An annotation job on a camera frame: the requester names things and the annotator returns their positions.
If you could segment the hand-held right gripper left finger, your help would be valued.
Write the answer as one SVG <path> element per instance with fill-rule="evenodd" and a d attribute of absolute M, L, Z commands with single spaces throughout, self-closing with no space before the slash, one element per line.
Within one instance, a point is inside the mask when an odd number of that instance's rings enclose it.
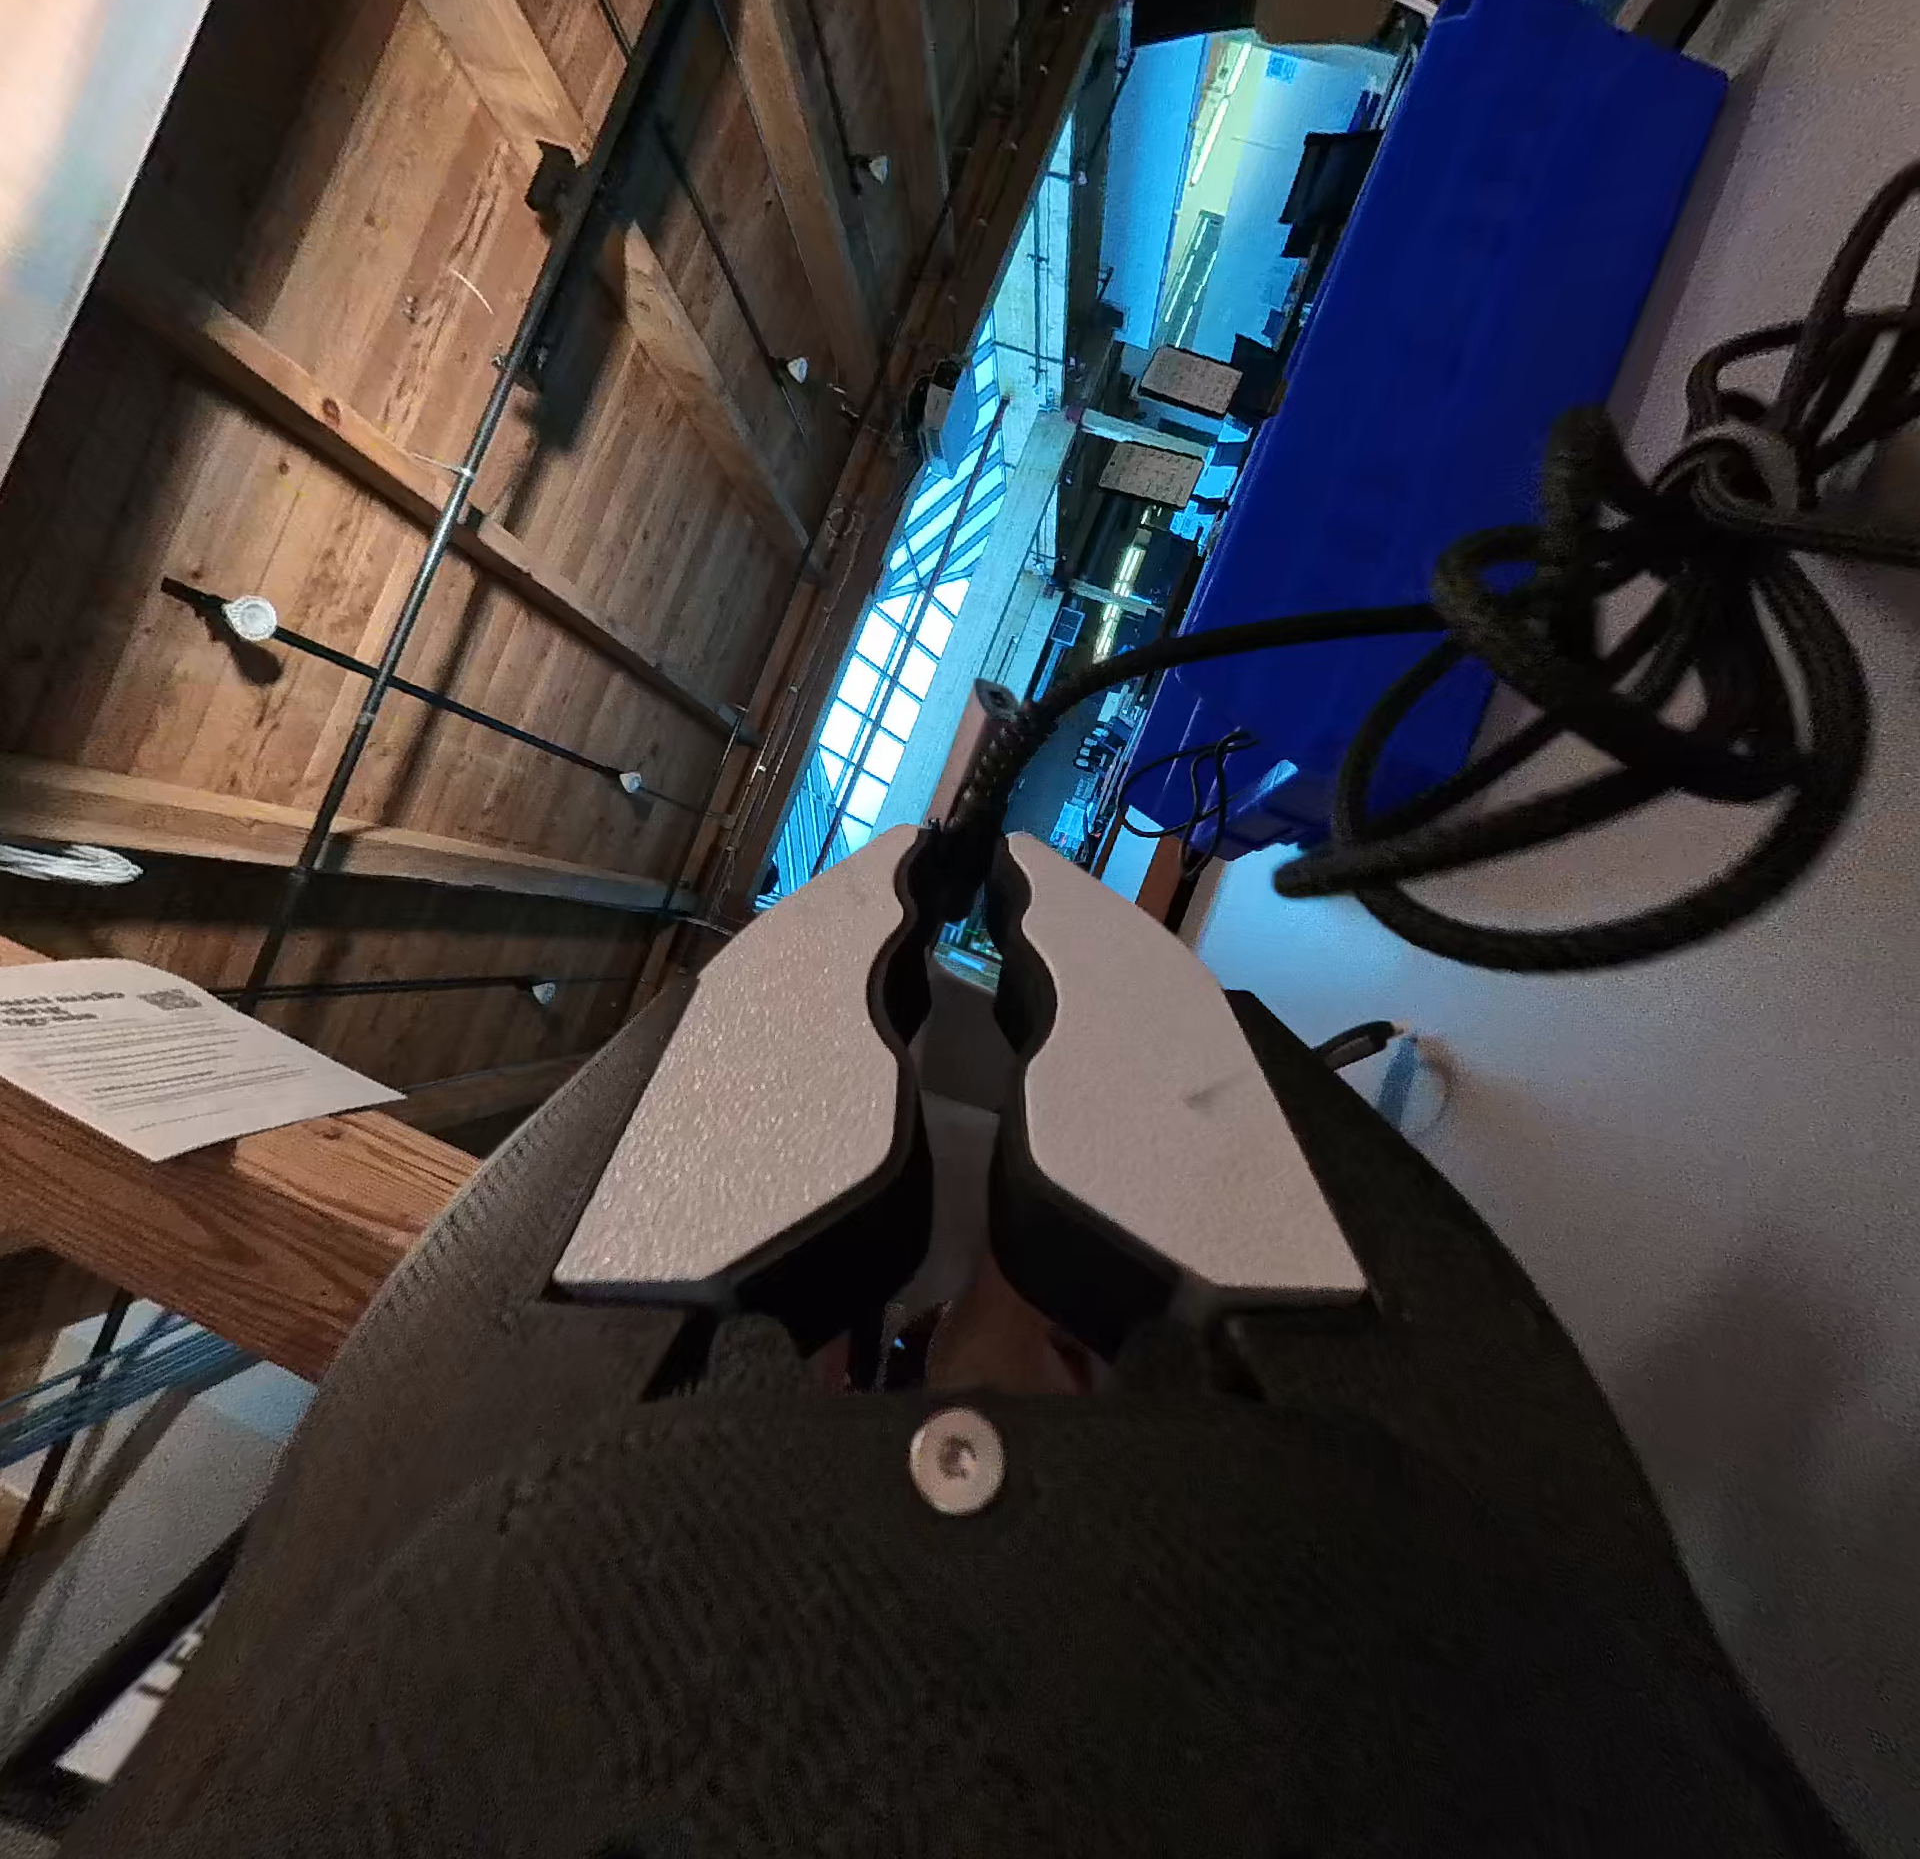
<path fill-rule="evenodd" d="M 571 1298 L 877 1304 L 924 1253 L 924 834 L 896 826 L 691 985 L 554 1271 Z"/>

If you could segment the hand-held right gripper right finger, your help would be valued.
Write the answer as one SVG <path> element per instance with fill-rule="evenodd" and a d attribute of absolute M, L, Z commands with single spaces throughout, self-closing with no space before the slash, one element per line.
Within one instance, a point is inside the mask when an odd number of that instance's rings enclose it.
<path fill-rule="evenodd" d="M 994 1255 L 1043 1312 L 1352 1304 L 1356 1262 L 1224 992 L 1135 903 L 1015 834 L 994 849 L 1013 1094 Z"/>

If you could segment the blue plastic bin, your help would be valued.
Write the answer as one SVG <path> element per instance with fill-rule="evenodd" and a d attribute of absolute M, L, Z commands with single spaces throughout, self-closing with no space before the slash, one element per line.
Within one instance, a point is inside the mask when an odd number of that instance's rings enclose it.
<path fill-rule="evenodd" d="M 1536 522 L 1548 434 L 1603 404 L 1725 97 L 1725 75 L 1576 0 L 1440 0 L 1356 194 L 1276 415 L 1253 441 L 1183 630 L 1428 605 L 1471 532 Z M 1126 805 L 1192 809 L 1229 734 L 1223 858 L 1327 838 L 1338 767 L 1438 632 L 1170 670 Z M 1453 663 L 1390 731 L 1374 808 L 1467 763 L 1492 693 Z"/>

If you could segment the grey desk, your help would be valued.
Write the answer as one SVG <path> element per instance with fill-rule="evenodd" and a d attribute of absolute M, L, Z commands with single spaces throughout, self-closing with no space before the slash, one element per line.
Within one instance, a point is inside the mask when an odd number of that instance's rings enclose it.
<path fill-rule="evenodd" d="M 1802 312 L 1916 157 L 1918 0 L 1718 0 L 1691 50 L 1720 128 L 1614 410 L 1669 451 L 1690 363 Z M 1812 574 L 1876 743 L 1813 873 L 1709 945 L 1602 975 L 1479 973 L 1346 901 L 1229 866 L 1198 956 L 1303 1038 L 1419 1036 L 1405 1131 L 1504 1237 L 1603 1380 L 1702 1602 L 1794 1756 L 1874 1855 L 1916 1855 L 1916 576 Z M 1680 800 L 1426 888 L 1514 923 L 1611 917 L 1760 814 Z"/>

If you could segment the white paper sheet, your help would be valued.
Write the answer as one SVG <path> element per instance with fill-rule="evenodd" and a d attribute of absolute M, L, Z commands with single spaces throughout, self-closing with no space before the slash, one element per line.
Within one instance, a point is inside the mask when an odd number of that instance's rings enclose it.
<path fill-rule="evenodd" d="M 121 959 L 4 967 L 1 1077 L 155 1164 L 402 1099 L 197 982 Z"/>

